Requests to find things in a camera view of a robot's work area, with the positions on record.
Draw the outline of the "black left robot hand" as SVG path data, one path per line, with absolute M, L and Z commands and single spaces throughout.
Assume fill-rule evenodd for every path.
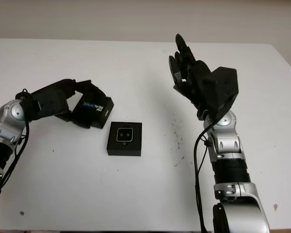
M 82 97 L 74 110 L 70 111 L 67 99 L 76 92 L 82 93 Z M 113 106 L 112 99 L 90 80 L 76 82 L 63 79 L 31 93 L 29 109 L 25 112 L 30 121 L 56 116 L 83 128 L 93 126 L 102 129 Z

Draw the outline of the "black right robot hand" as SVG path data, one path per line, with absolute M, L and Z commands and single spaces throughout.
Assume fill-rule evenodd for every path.
M 201 60 L 196 60 L 190 47 L 180 34 L 175 38 L 178 50 L 169 56 L 169 68 L 174 80 L 174 89 L 186 97 L 197 109 L 197 118 L 207 115 L 202 94 L 201 79 L 210 74 L 210 69 Z

